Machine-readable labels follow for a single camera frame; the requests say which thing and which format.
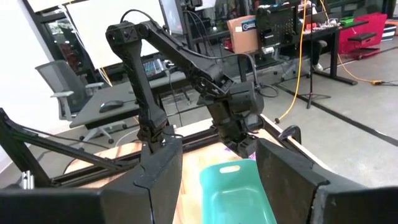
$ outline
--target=table leg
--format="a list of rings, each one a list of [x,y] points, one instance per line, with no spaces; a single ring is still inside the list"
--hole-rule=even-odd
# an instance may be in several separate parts
[[[238,55],[238,67],[239,67],[239,75],[241,76],[241,82],[246,82],[246,70],[248,68],[248,61],[245,56]]]
[[[337,31],[333,34],[333,42],[330,50],[330,73],[314,71],[315,74],[330,78],[349,85],[358,84],[357,81],[350,80],[349,78],[339,77],[337,75],[337,61],[338,61],[338,40],[340,32]]]

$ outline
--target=gray mesh chair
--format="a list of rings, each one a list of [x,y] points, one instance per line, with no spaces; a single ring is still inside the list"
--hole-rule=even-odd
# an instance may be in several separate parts
[[[104,83],[100,82],[84,86],[76,73],[64,60],[49,62],[35,69],[54,92],[51,97],[58,100],[59,117],[62,120],[72,121],[90,100],[91,96],[87,92],[90,91],[95,94],[95,91],[104,85]],[[91,129],[85,137],[80,136],[80,140],[88,141],[98,133],[102,133],[109,138],[109,143],[111,144],[113,139],[105,129],[111,129],[119,125],[124,126],[126,124],[124,121],[118,121]]]

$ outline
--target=sticker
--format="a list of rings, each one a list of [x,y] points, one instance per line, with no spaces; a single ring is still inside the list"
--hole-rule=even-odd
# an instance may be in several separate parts
[[[256,19],[248,19],[246,21],[242,21],[242,30],[248,31],[256,28]]]

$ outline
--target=computer mouse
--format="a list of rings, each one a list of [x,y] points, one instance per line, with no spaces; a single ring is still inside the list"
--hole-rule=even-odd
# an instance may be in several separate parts
[[[120,100],[111,100],[108,102],[105,102],[101,105],[101,107],[99,108],[99,112],[100,113],[105,113],[111,110],[115,110],[116,108],[120,108],[122,107],[124,104],[123,101]]]

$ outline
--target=concrete floor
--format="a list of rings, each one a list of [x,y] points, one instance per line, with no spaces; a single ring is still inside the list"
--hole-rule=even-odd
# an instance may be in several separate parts
[[[398,46],[398,39],[384,42],[382,50]],[[398,64],[394,63],[397,50],[379,54],[362,61],[355,61],[346,64],[346,68],[353,74],[368,79],[396,80]],[[322,64],[328,66],[329,55],[322,56]],[[280,67],[263,72],[260,80],[263,83],[274,83],[279,81],[283,73]],[[346,72],[339,67],[338,74],[348,77]],[[296,80],[284,82],[282,85],[288,89],[294,89]],[[309,79],[301,79],[299,93],[308,92]],[[349,86],[326,78],[314,76],[314,87],[316,93],[332,96],[327,100],[317,101],[339,113],[342,113],[356,121],[370,126],[380,132],[398,139],[398,87],[372,86],[368,83],[359,83],[356,86]],[[196,107],[195,102],[198,94],[191,90],[188,92],[192,103],[187,105],[182,94],[177,94],[177,106],[179,111]],[[279,117],[290,106],[292,96],[282,90],[277,98],[265,98],[263,113],[270,119]],[[171,96],[164,98],[165,109],[168,114],[177,112],[176,105]],[[181,114],[182,125],[188,125],[197,121],[210,118],[206,108],[199,108]],[[170,123],[181,126],[178,115],[169,118]],[[126,122],[129,126],[136,125],[131,118]],[[378,187],[386,185],[398,185],[398,148],[385,142],[367,132],[362,131],[316,107],[306,109],[306,102],[297,100],[292,111],[279,124],[286,128],[296,124],[302,129],[303,145],[318,156],[325,164],[335,172],[361,184]],[[115,142],[119,139],[119,145],[125,144],[136,138],[137,127],[113,133]],[[76,128],[62,136],[78,138],[85,134],[84,128]],[[91,142],[106,146],[108,140],[104,137],[93,139]],[[49,176],[60,175],[65,170],[72,158],[48,152],[38,147],[30,147],[36,158],[39,158]],[[87,152],[99,152],[100,147],[86,145]],[[0,187],[15,183],[19,180],[20,172],[14,164],[11,164],[0,174]]]

